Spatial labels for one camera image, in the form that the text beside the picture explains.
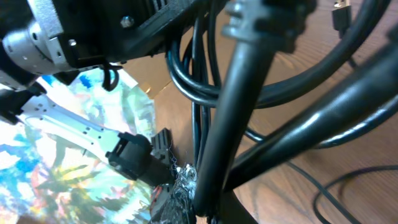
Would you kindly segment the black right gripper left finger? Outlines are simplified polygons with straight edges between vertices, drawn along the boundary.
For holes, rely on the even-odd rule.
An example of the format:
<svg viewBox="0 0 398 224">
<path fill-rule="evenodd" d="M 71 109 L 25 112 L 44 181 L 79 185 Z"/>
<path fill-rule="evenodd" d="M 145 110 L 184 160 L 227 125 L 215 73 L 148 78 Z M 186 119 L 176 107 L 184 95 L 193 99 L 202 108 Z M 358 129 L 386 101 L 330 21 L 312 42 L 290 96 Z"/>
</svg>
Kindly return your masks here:
<svg viewBox="0 0 398 224">
<path fill-rule="evenodd" d="M 197 170 L 191 164 L 177 167 L 175 183 L 158 186 L 150 205 L 149 223 L 181 223 L 197 222 L 192 200 L 195 196 Z"/>
</svg>

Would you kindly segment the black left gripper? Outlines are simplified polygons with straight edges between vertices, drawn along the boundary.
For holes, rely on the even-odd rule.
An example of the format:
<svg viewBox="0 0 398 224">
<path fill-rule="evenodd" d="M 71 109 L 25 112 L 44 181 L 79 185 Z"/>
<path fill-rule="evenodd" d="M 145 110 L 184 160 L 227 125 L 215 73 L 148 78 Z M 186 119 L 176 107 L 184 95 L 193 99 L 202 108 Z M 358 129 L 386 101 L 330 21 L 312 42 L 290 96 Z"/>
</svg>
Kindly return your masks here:
<svg viewBox="0 0 398 224">
<path fill-rule="evenodd" d="M 209 1 L 29 1 L 28 70 L 77 70 L 156 55 L 179 38 Z"/>
</svg>

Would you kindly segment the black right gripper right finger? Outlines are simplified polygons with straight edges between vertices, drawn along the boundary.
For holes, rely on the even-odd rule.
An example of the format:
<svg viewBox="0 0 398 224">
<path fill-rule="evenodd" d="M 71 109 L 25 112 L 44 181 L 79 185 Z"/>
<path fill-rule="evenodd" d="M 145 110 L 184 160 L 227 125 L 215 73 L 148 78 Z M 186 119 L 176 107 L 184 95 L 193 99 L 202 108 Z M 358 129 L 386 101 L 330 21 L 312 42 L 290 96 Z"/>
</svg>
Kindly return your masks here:
<svg viewBox="0 0 398 224">
<path fill-rule="evenodd" d="M 233 191 L 223 193 L 217 211 L 217 223 L 221 224 L 257 224 L 257 221 L 245 209 Z"/>
</svg>

